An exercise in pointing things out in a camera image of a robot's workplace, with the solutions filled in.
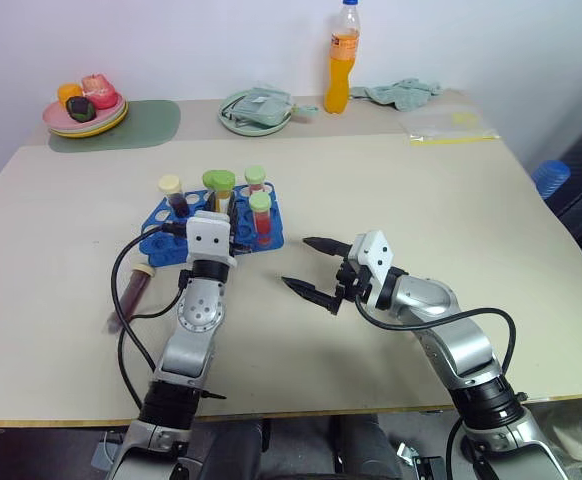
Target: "red liquid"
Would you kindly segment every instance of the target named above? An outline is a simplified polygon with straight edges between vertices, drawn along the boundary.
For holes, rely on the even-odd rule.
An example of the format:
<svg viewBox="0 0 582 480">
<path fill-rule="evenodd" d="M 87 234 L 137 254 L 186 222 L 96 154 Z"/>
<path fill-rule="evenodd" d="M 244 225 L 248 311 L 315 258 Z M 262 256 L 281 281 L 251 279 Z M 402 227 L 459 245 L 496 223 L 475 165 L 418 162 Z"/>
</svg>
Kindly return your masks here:
<svg viewBox="0 0 582 480">
<path fill-rule="evenodd" d="M 149 284 L 149 280 L 151 280 L 151 276 L 141 270 L 133 270 L 133 273 L 131 273 L 129 284 L 127 285 L 127 288 L 124 289 L 122 297 L 120 297 L 120 306 L 122 307 L 122 312 L 127 319 L 133 315 L 133 312 L 135 312 L 135 309 L 142 298 L 142 294 Z M 122 326 L 115 311 L 109 316 L 109 324 L 118 325 L 120 327 Z"/>
<path fill-rule="evenodd" d="M 189 204 L 183 194 L 174 193 L 169 195 L 167 200 L 169 205 L 171 205 L 171 208 L 173 208 L 176 217 L 183 218 L 189 215 Z"/>
<path fill-rule="evenodd" d="M 253 212 L 255 231 L 258 233 L 258 243 L 266 245 L 271 242 L 271 216 L 269 212 Z"/>
<path fill-rule="evenodd" d="M 249 193 L 264 191 L 264 185 L 262 183 L 257 183 L 255 185 L 249 185 Z"/>
</svg>

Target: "yellow cap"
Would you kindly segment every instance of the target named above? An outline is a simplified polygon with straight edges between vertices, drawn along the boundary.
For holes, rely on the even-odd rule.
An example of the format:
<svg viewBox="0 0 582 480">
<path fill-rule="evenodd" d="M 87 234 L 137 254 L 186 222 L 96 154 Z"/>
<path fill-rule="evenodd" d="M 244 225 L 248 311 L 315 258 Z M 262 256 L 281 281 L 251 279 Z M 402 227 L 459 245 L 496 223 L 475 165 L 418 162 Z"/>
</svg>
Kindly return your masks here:
<svg viewBox="0 0 582 480">
<path fill-rule="evenodd" d="M 182 184 L 180 183 L 180 178 L 177 175 L 163 175 L 158 182 L 158 188 L 165 195 L 182 192 Z"/>
<path fill-rule="evenodd" d="M 133 266 L 133 270 L 138 270 L 139 272 L 144 272 L 151 277 L 153 277 L 155 275 L 155 268 L 153 268 L 151 265 L 147 265 L 146 263 L 136 263 Z"/>
</svg>

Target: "green lid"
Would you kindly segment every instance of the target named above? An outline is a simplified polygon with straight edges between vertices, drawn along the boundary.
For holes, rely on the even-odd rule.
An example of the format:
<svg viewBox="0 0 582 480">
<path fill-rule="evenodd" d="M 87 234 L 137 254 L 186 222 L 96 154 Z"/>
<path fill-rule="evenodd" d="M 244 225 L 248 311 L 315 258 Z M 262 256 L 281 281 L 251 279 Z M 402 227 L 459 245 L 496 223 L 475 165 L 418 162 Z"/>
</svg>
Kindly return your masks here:
<svg viewBox="0 0 582 480">
<path fill-rule="evenodd" d="M 207 170 L 202 175 L 202 183 L 205 187 L 210 188 L 213 190 L 213 176 L 215 175 L 215 170 Z"/>
<path fill-rule="evenodd" d="M 218 192 L 233 190 L 235 187 L 235 174 L 228 170 L 212 170 L 213 188 Z"/>
<path fill-rule="evenodd" d="M 264 182 L 265 177 L 264 168 L 260 165 L 253 165 L 244 171 L 244 178 L 249 185 L 259 185 Z"/>
<path fill-rule="evenodd" d="M 249 206 L 254 212 L 268 212 L 271 208 L 271 197 L 267 192 L 254 192 L 249 197 Z"/>
</svg>

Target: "bottle cap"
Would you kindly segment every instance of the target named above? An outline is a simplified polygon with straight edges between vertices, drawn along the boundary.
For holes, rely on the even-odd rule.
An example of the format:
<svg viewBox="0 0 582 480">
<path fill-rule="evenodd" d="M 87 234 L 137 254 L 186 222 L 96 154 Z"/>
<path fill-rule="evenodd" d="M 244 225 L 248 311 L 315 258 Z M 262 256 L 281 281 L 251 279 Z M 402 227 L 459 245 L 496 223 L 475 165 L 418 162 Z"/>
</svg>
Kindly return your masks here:
<svg viewBox="0 0 582 480">
<path fill-rule="evenodd" d="M 158 182 L 158 188 L 165 195 L 182 192 L 182 184 L 177 175 L 163 175 Z"/>
<path fill-rule="evenodd" d="M 254 192 L 249 196 L 249 207 L 257 213 L 268 212 L 271 208 L 271 197 L 267 192 Z"/>
<path fill-rule="evenodd" d="M 233 187 L 235 187 L 235 174 L 228 170 L 215 170 L 212 183 L 213 188 L 218 192 L 233 190 Z"/>
<path fill-rule="evenodd" d="M 204 184 L 205 187 L 213 190 L 214 186 L 213 186 L 213 177 L 215 175 L 216 170 L 207 170 L 206 172 L 204 172 L 204 174 L 202 175 L 202 183 Z"/>
<path fill-rule="evenodd" d="M 264 182 L 265 177 L 264 168 L 260 165 L 253 165 L 244 171 L 244 178 L 247 179 L 249 185 L 259 185 Z"/>
<path fill-rule="evenodd" d="M 133 270 L 144 272 L 150 277 L 153 277 L 155 275 L 155 268 L 153 268 L 151 265 L 147 265 L 146 263 L 136 263 L 133 266 Z"/>
</svg>

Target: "towel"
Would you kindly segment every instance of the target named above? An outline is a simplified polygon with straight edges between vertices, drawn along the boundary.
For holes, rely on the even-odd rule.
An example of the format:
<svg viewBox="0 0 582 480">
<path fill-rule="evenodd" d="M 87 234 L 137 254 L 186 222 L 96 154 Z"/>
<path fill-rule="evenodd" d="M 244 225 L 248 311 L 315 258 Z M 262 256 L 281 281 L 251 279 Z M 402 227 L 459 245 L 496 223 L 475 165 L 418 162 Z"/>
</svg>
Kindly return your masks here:
<svg viewBox="0 0 582 480">
<path fill-rule="evenodd" d="M 380 87 L 352 87 L 351 98 L 370 98 L 380 105 L 393 103 L 401 112 L 410 112 L 426 105 L 433 95 L 440 95 L 442 88 L 437 82 L 426 84 L 417 78 L 407 78 L 393 85 Z"/>
</svg>

